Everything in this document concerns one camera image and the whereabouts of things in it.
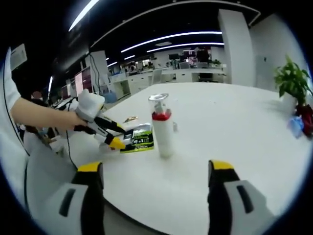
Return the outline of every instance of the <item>green leaves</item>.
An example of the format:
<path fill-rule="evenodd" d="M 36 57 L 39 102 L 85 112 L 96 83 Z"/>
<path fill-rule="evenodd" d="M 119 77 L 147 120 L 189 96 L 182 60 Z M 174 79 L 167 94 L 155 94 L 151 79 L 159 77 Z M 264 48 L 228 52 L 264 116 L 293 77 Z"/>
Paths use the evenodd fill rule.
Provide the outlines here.
<path fill-rule="evenodd" d="M 220 62 L 219 60 L 217 60 L 217 59 L 215 59 L 215 60 L 213 61 L 213 63 L 216 64 L 216 65 L 220 65 L 220 64 L 221 64 L 221 62 Z"/>
<path fill-rule="evenodd" d="M 274 79 L 276 87 L 279 87 L 279 97 L 289 93 L 298 100 L 299 104 L 303 104 L 307 91 L 313 94 L 307 83 L 307 78 L 310 78 L 309 74 L 301 70 L 288 55 L 286 55 L 286 61 L 283 67 L 275 69 Z"/>
<path fill-rule="evenodd" d="M 310 78 L 308 72 L 306 72 L 305 70 L 302 70 L 302 72 L 306 75 L 306 77 Z"/>

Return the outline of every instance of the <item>white bottle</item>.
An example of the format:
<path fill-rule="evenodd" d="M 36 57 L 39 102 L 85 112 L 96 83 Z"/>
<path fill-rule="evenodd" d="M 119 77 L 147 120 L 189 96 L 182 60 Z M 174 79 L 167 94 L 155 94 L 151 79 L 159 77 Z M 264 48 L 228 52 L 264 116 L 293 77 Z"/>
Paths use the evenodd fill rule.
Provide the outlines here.
<path fill-rule="evenodd" d="M 166 105 L 167 97 L 168 94 L 156 94 L 149 97 L 153 132 L 162 158 L 169 158 L 174 153 L 172 112 Z"/>

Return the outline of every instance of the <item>table surface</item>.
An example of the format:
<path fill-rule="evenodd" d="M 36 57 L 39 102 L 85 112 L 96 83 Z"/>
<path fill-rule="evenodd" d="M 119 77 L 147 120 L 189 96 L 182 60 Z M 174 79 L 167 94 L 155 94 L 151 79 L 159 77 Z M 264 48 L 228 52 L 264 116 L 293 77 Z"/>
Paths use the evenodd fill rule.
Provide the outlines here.
<path fill-rule="evenodd" d="M 155 230 L 207 234 L 208 160 L 230 162 L 267 198 L 267 207 L 283 213 L 298 192 L 309 165 L 311 142 L 287 129 L 278 93 L 217 83 L 150 86 L 106 111 L 122 123 L 137 116 L 151 122 L 148 97 L 169 93 L 176 153 L 168 160 L 154 150 L 104 154 L 87 134 L 70 138 L 77 165 L 101 159 L 104 197 L 126 215 Z"/>

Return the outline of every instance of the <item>white pillar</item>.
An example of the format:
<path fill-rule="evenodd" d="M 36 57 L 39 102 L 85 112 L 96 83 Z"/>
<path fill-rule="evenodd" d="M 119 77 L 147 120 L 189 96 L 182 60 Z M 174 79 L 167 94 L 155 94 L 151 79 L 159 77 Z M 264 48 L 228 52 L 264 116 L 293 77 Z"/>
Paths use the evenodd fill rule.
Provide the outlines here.
<path fill-rule="evenodd" d="M 107 85 L 110 89 L 111 83 L 108 78 L 108 64 L 106 60 L 106 53 L 104 50 L 92 52 L 85 59 L 86 66 L 90 67 L 91 74 L 91 84 L 93 86 L 94 92 L 99 92 L 99 86 L 101 89 L 104 85 Z"/>
<path fill-rule="evenodd" d="M 255 66 L 251 37 L 241 12 L 219 10 L 219 23 L 225 43 L 227 76 L 232 84 L 255 86 Z"/>

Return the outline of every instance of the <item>black cable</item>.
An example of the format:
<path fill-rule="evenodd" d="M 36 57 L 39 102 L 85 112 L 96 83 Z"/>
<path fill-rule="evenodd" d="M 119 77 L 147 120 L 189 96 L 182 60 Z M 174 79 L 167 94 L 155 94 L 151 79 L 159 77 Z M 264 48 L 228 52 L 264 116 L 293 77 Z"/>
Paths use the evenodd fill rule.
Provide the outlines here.
<path fill-rule="evenodd" d="M 23 149 L 25 150 L 26 154 L 28 156 L 30 156 L 30 154 L 27 152 L 27 150 L 24 148 L 24 145 L 19 137 L 19 134 L 16 132 L 16 129 L 15 129 L 15 126 L 11 120 L 11 116 L 10 116 L 10 112 L 9 112 L 9 109 L 8 109 L 8 105 L 6 103 L 6 96 L 5 96 L 5 61 L 3 63 L 3 96 L 4 96 L 4 104 L 5 104 L 5 108 L 6 108 L 6 112 L 8 114 L 8 117 L 9 117 L 9 120 L 11 122 L 11 125 L 13 127 L 13 130 L 15 132 L 15 135 L 16 137 L 18 138 L 18 140 L 20 141 Z M 29 205 L 28 205 L 28 199 L 27 199 L 27 166 L 28 166 L 28 160 L 26 161 L 26 166 L 25 166 L 25 172 L 24 172 L 24 202 L 25 202 L 25 207 L 26 207 L 26 211 L 27 213 L 30 215 L 30 210 L 29 210 Z"/>
<path fill-rule="evenodd" d="M 76 99 L 78 101 L 78 97 L 73 97 L 71 100 L 69 100 L 68 102 L 66 102 L 64 105 L 62 105 L 60 108 L 57 108 L 58 110 L 63 111 L 64 109 L 66 109 L 67 105 L 72 103 L 73 100 Z"/>
<path fill-rule="evenodd" d="M 98 89 L 99 89 L 99 95 L 100 95 L 100 72 L 98 70 L 98 67 L 96 65 L 96 62 L 95 62 L 94 57 L 92 56 L 92 54 L 90 54 L 90 57 L 91 57 L 91 59 L 93 61 L 93 64 L 94 64 L 94 66 L 95 66 L 95 68 L 96 68 L 96 70 L 98 72 L 98 79 L 97 80 L 98 80 Z"/>
<path fill-rule="evenodd" d="M 92 64 L 91 59 L 90 59 L 90 66 L 91 66 L 91 68 L 92 68 L 92 70 L 93 70 L 93 72 L 94 72 L 94 75 L 96 76 L 96 71 L 94 70 L 94 67 L 93 67 L 93 64 Z"/>
<path fill-rule="evenodd" d="M 71 105 L 71 103 L 73 102 L 74 99 L 75 99 L 75 97 L 68 102 L 68 109 L 67 109 L 68 112 L 69 112 L 70 105 Z M 76 170 L 78 170 L 77 166 L 74 164 L 74 162 L 72 160 L 72 157 L 70 156 L 70 147 L 69 147 L 69 140 L 68 140 L 68 132 L 67 132 L 67 130 L 66 130 L 66 133 L 67 133 L 68 156 L 69 156 L 69 159 L 72 162 L 73 166 L 76 168 Z"/>

